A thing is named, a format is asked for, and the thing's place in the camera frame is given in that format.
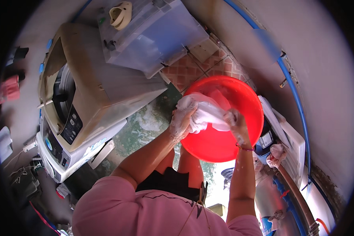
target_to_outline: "green object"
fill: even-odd
[[[105,17],[102,17],[102,18],[100,19],[100,21],[99,21],[99,24],[102,24],[105,20],[106,20],[106,18],[105,18]]]

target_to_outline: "black cloth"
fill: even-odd
[[[189,173],[181,174],[172,167],[167,167],[164,174],[154,170],[138,185],[135,192],[151,189],[170,192],[195,202],[199,200],[200,189],[189,188]]]

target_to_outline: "washing machine drum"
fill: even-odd
[[[64,124],[68,119],[68,114],[72,107],[75,91],[76,86],[74,78],[72,77],[68,65],[65,64],[59,70],[54,83],[52,96],[52,101],[54,103],[58,117]]]

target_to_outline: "person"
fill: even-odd
[[[262,235],[254,210],[252,146],[238,111],[231,109],[224,117],[239,144],[227,223],[203,206],[203,171],[197,158],[181,148],[178,171],[172,169],[174,146],[189,134],[196,109],[196,102],[177,109],[167,130],[80,198],[72,218],[75,236]]]

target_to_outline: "hand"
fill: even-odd
[[[224,120],[230,126],[233,136],[242,148],[251,149],[252,145],[249,140],[248,127],[246,126],[245,117],[236,109],[229,109],[224,114]]]
[[[185,108],[177,108],[174,111],[169,131],[172,139],[179,142],[191,131],[190,117],[197,110],[198,102],[192,101],[189,106]]]

